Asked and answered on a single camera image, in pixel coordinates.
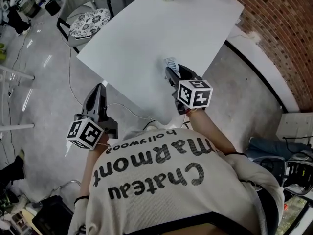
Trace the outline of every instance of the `black cuff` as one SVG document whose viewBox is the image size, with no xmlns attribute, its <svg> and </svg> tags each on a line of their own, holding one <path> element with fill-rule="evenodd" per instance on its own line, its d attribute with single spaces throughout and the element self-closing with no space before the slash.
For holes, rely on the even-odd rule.
<svg viewBox="0 0 313 235">
<path fill-rule="evenodd" d="M 241 153 L 241 152 L 231 152 L 231 153 L 227 153 L 227 154 L 225 154 L 225 156 L 227 156 L 227 155 L 231 155 L 231 154 L 238 154 L 238 155 L 244 155 L 244 156 L 246 156 L 247 158 L 249 158 L 245 153 Z"/>
<path fill-rule="evenodd" d="M 82 196 L 82 197 L 76 198 L 74 205 L 76 204 L 78 200 L 81 200 L 81 199 L 89 199 L 89 196 Z"/>
</svg>

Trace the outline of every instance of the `marker cube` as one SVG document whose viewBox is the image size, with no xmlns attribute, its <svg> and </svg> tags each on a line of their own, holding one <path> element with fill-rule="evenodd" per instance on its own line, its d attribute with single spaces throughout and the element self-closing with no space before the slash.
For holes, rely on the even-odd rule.
<svg viewBox="0 0 313 235">
<path fill-rule="evenodd" d="M 95 122 L 86 118 L 71 123 L 66 140 L 79 148 L 93 150 L 103 132 Z"/>
<path fill-rule="evenodd" d="M 179 81 L 177 99 L 189 109 L 208 107 L 213 93 L 212 86 L 206 80 Z"/>
</svg>

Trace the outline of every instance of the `brick wall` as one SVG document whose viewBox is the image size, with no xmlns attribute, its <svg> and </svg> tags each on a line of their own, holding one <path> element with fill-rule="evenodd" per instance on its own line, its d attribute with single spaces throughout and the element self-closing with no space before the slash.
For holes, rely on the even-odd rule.
<svg viewBox="0 0 313 235">
<path fill-rule="evenodd" d="M 259 43 L 286 80 L 300 109 L 313 111 L 313 0 L 238 0 L 241 30 Z"/>
</svg>

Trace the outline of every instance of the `sleeve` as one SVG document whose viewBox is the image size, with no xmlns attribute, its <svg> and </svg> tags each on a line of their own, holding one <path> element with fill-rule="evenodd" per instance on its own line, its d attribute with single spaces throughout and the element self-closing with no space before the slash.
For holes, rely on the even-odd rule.
<svg viewBox="0 0 313 235">
<path fill-rule="evenodd" d="M 88 199 L 78 198 L 75 201 L 75 212 L 69 226 L 68 235 L 85 235 L 86 234 L 86 210 Z"/>
<path fill-rule="evenodd" d="M 268 170 L 251 161 L 244 153 L 231 153 L 226 155 L 224 159 L 233 167 L 239 180 L 252 181 L 271 194 L 276 202 L 280 221 L 283 215 L 285 197 L 284 189 L 278 184 L 275 177 Z"/>
</svg>

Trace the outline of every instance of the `white sweatshirt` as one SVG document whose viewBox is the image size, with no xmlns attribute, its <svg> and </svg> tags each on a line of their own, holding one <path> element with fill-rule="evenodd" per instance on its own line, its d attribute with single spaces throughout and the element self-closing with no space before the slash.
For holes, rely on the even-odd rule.
<svg viewBox="0 0 313 235">
<path fill-rule="evenodd" d="M 142 234 L 158 234 L 202 219 L 226 232 L 233 224 L 246 234 L 267 234 L 258 194 L 240 180 L 252 181 L 270 193 L 280 221 L 283 189 L 245 155 L 220 154 L 205 136 L 191 130 L 147 132 L 117 143 L 100 156 L 90 197 L 76 202 L 68 234 L 76 234 L 84 225 L 89 235 L 143 229 Z"/>
</svg>

